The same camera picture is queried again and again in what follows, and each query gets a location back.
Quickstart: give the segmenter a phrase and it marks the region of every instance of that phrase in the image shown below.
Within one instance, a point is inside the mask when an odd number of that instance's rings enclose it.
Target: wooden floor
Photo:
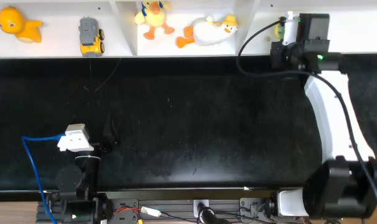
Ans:
[[[37,203],[36,202],[0,202],[0,224],[28,224],[35,223]],[[314,224],[320,224],[321,221],[312,221]],[[342,224],[360,224],[359,219],[346,218],[341,221]],[[377,210],[370,219],[368,224],[377,224]],[[186,224],[185,222],[168,222],[168,224]]]

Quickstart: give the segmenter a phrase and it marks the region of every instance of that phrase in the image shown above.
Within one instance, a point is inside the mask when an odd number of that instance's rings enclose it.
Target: toy wheel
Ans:
[[[104,53],[104,44],[101,42],[100,43],[100,51],[101,51],[101,53]]]
[[[104,31],[102,29],[99,29],[99,38],[100,40],[104,40]]]

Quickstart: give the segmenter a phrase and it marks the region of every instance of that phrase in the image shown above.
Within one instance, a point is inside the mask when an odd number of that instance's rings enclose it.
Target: black table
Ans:
[[[303,78],[239,75],[235,58],[0,60],[0,191],[35,191],[22,135],[63,133],[75,120],[100,138],[108,113],[121,147],[102,155],[99,190],[300,186],[321,164]],[[349,55],[350,93],[377,156],[377,55]],[[244,67],[264,71],[267,57]],[[46,190],[73,156],[30,142]]]

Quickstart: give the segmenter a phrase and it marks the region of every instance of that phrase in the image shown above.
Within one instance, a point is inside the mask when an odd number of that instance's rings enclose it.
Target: yellow rubber duck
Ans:
[[[0,11],[0,28],[7,34],[14,34],[22,42],[42,41],[38,27],[42,26],[41,21],[28,21],[14,7],[6,7]]]
[[[154,34],[157,27],[164,28],[165,34],[175,32],[174,28],[171,28],[166,24],[166,13],[164,9],[168,11],[172,9],[170,2],[143,1],[141,5],[142,9],[136,15],[134,21],[137,25],[146,23],[150,27],[149,32],[146,32],[143,35],[146,39],[154,40]]]

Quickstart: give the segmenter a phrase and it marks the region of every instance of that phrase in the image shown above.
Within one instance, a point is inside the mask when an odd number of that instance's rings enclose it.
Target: toy construction vehicle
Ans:
[[[84,57],[99,57],[104,53],[104,31],[99,29],[97,20],[84,17],[80,20],[79,39],[81,41],[81,53]]]

